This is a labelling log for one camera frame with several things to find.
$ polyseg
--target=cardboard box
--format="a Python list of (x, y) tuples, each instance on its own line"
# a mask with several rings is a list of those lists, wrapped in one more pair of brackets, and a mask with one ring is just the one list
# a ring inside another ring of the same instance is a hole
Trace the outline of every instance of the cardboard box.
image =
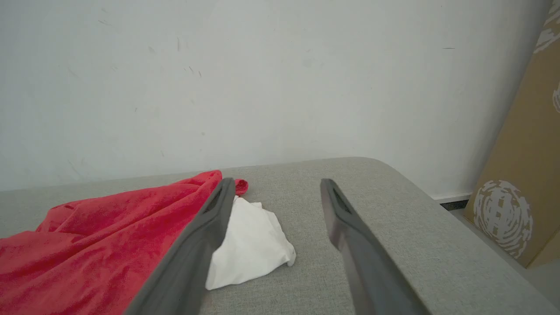
[(560, 258), (560, 1), (554, 1), (465, 218), (525, 267)]

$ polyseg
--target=red fabric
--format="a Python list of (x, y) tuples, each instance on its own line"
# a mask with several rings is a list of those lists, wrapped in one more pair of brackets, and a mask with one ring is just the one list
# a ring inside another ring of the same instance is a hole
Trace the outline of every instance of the red fabric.
[[(73, 201), (0, 239), (0, 313), (121, 314), (222, 179)], [(236, 180), (236, 193), (247, 191)]]

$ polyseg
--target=wall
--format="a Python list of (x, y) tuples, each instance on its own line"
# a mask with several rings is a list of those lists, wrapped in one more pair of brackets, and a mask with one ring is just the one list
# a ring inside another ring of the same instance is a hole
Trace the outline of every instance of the wall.
[(472, 190), (547, 1), (3, 1), (0, 190), (336, 156)]

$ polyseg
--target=gray floor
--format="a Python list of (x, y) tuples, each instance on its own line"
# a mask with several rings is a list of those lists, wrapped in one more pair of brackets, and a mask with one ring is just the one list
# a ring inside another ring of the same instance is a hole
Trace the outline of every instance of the gray floor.
[(463, 217), (464, 209), (451, 210), (450, 212), (474, 234), (480, 237), (489, 247), (494, 249), (505, 261), (507, 261), (521, 276), (527, 279), (537, 290), (539, 290), (552, 304), (560, 309), (560, 260), (555, 260), (545, 265), (525, 269), (515, 259), (503, 251), (496, 243), (487, 238), (473, 224)]

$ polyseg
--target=white cloth corner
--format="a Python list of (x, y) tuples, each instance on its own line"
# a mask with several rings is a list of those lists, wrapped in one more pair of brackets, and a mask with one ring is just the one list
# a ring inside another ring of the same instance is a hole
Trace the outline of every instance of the white cloth corner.
[(260, 202), (235, 196), (222, 245), (212, 255), (206, 289), (240, 284), (269, 274), (278, 266), (292, 266), (296, 251), (275, 214)]

